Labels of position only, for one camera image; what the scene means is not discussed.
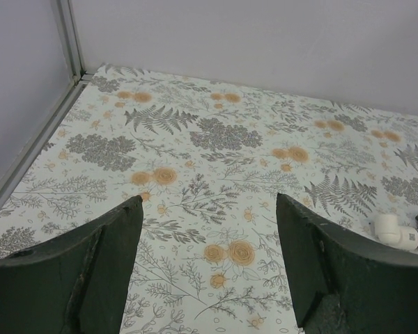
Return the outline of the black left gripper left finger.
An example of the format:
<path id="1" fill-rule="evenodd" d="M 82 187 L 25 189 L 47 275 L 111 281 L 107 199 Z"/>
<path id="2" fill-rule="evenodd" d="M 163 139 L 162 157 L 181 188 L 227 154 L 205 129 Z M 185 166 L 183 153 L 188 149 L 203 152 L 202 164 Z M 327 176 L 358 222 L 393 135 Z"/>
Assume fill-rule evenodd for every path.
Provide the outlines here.
<path id="1" fill-rule="evenodd" d="M 118 333 L 142 223 L 134 196 L 0 259 L 0 333 Z"/>

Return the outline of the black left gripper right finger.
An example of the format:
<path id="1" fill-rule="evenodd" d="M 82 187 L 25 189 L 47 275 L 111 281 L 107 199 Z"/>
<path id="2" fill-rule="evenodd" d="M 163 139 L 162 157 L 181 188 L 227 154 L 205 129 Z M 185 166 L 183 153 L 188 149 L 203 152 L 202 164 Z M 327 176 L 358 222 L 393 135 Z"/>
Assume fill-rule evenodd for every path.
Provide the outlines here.
<path id="1" fill-rule="evenodd" d="M 418 254 L 383 245 L 277 196 L 296 324 L 305 333 L 418 333 Z"/>

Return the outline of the white pipe elbow fitting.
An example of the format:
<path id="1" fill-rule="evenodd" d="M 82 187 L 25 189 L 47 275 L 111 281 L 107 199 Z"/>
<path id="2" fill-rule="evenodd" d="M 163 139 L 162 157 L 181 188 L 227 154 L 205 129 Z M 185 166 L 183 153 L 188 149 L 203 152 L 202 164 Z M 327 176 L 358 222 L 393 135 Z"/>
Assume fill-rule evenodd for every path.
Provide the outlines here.
<path id="1" fill-rule="evenodd" d="M 418 248 L 418 231 L 399 225 L 396 215 L 379 214 L 375 217 L 373 226 L 376 238 L 387 246 L 404 251 Z"/>

